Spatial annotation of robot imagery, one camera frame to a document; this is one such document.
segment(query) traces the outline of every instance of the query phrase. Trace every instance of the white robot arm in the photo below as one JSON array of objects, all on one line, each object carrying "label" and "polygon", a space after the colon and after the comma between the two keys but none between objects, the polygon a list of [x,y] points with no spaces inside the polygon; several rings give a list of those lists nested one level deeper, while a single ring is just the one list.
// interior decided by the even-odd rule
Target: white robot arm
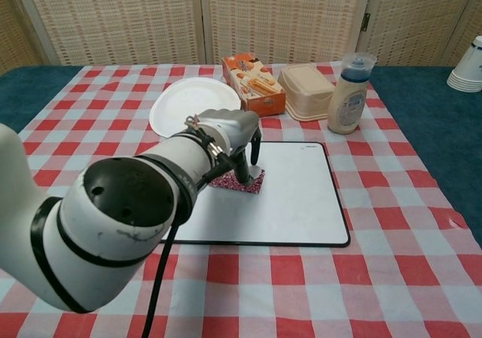
[{"label": "white robot arm", "polygon": [[258,120],[228,110],[189,117],[186,130],[139,156],[95,162],[63,199],[35,184],[20,139],[0,124],[0,268],[59,309],[104,306],[213,178],[234,169],[251,182],[244,149],[252,143],[256,164]]}]

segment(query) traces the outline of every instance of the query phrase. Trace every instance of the bottle label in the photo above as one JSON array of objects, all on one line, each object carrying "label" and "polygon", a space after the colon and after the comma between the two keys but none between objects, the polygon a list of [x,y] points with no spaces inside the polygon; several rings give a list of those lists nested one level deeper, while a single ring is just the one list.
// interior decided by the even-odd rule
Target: bottle label
[{"label": "bottle label", "polygon": [[345,102],[338,109],[338,120],[344,127],[358,123],[361,117],[363,107],[365,106],[365,94],[355,92],[345,99]]}]

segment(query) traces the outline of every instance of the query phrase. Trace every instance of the patterned cloth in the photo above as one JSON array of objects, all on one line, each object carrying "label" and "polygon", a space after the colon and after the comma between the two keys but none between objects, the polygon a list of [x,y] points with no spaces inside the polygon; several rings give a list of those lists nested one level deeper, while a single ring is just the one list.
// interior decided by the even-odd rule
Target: patterned cloth
[{"label": "patterned cloth", "polygon": [[[271,67],[277,77],[282,65]],[[318,67],[336,81],[338,63]],[[35,181],[62,196],[93,161],[157,144],[150,107],[195,76],[222,81],[221,66],[83,68],[20,133]],[[175,245],[151,336],[482,336],[482,251],[373,90],[367,106],[347,136],[326,120],[261,121],[265,141],[325,144],[350,246]],[[48,306],[0,270],[0,336],[140,336],[161,248],[87,315]]]}]

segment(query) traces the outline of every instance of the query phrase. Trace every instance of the lotion bottle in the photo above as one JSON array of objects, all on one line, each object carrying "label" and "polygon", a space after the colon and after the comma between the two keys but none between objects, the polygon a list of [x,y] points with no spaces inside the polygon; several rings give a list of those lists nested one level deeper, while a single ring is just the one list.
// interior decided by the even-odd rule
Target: lotion bottle
[{"label": "lotion bottle", "polygon": [[342,59],[341,75],[328,106],[328,128],[346,135],[355,130],[367,98],[368,79],[377,58],[355,52]]}]

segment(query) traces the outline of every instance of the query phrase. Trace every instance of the cardboard box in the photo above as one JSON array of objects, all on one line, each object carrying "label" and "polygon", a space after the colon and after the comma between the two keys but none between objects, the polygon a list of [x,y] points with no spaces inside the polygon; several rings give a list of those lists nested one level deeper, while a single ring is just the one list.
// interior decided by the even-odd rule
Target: cardboard box
[{"label": "cardboard box", "polygon": [[241,98],[243,109],[259,117],[285,112],[285,91],[254,53],[223,58],[223,75]]}]

